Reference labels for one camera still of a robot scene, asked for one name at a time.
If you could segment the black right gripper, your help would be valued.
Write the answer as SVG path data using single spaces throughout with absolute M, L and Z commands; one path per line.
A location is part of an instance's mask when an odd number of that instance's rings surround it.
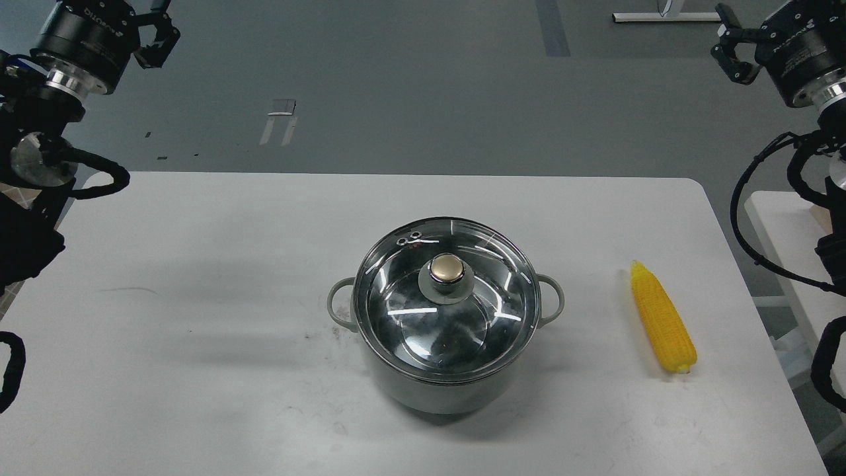
M 744 28 L 728 4 L 717 3 L 715 12 L 721 28 L 711 57 L 722 72 L 749 85 L 763 67 L 789 108 L 811 105 L 812 82 L 844 67 L 843 1 L 783 3 L 761 24 L 768 41 L 756 46 L 756 63 L 742 61 L 737 46 L 758 43 L 759 29 Z

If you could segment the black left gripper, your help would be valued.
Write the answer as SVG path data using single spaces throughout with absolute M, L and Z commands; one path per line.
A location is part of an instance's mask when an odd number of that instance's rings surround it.
M 156 34 L 151 44 L 139 48 L 137 27 L 148 25 Z M 109 95 L 117 88 L 131 54 L 143 69 L 163 67 L 180 36 L 166 11 L 135 16 L 127 1 L 57 1 L 30 56 L 44 67 L 72 64 L 93 76 L 95 93 Z

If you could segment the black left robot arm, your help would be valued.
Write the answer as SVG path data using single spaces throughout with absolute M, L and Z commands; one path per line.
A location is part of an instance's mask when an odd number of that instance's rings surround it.
M 161 67 L 180 38 L 154 1 L 58 1 L 29 54 L 2 52 L 2 183 L 36 190 L 30 207 L 2 195 L 2 290 L 37 277 L 65 249 L 56 230 L 67 201 L 121 192 L 130 172 L 71 145 L 63 132 L 82 120 L 90 95 L 114 93 L 130 58 Z

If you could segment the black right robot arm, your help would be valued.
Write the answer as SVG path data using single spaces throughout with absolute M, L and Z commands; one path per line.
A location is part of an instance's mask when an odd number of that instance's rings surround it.
M 825 292 L 844 295 L 844 65 L 845 21 L 843 1 L 787 1 L 761 25 L 748 29 L 731 6 L 717 3 L 721 24 L 719 42 L 711 57 L 732 82 L 749 85 L 765 70 L 789 108 L 813 106 L 817 129 L 798 135 L 778 135 L 753 157 L 729 202 L 732 234 L 744 252 L 771 273 Z M 821 282 L 783 268 L 764 257 L 744 238 L 738 227 L 738 202 L 753 172 L 782 148 L 794 148 L 786 176 L 804 201 L 828 212 L 831 232 L 815 248 L 831 282 Z

